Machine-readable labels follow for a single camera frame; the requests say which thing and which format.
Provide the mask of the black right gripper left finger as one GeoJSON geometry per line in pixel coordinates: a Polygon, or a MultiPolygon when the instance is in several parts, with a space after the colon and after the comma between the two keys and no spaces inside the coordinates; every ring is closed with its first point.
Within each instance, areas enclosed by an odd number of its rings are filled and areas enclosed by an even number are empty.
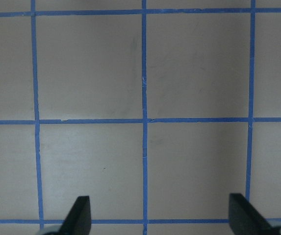
{"type": "Polygon", "coordinates": [[[90,197],[79,196],[59,229],[60,235],[89,235],[91,231],[90,197]]]}

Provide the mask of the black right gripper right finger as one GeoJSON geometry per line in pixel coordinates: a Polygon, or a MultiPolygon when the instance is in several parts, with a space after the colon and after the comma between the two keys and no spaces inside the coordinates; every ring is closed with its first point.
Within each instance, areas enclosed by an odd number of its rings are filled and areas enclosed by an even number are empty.
{"type": "Polygon", "coordinates": [[[278,235],[241,193],[229,194],[229,226],[235,235],[278,235]]]}

